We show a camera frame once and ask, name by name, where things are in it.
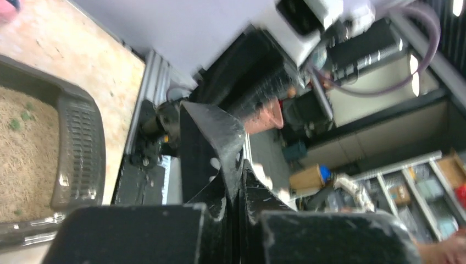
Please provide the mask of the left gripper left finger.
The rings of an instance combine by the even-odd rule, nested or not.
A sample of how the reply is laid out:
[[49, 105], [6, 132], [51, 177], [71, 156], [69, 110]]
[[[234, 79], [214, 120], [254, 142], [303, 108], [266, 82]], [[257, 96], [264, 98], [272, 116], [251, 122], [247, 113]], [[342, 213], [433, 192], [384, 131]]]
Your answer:
[[239, 263], [237, 195], [245, 129], [217, 106], [180, 109], [180, 205], [85, 207], [44, 263]]

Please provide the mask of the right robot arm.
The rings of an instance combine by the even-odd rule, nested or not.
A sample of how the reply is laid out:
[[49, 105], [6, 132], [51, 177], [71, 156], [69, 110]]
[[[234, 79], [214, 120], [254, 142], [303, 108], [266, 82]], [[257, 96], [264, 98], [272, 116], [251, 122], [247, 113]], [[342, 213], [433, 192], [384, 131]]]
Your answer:
[[360, 35], [388, 1], [202, 1], [205, 34], [225, 50], [201, 72], [189, 99], [246, 119], [298, 83], [301, 68], [327, 40]]

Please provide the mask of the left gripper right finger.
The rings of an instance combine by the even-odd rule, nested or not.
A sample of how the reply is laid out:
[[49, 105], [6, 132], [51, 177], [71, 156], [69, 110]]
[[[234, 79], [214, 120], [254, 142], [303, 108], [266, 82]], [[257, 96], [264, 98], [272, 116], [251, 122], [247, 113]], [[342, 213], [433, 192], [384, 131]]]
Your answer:
[[294, 211], [244, 162], [239, 198], [242, 263], [421, 263], [396, 217]]

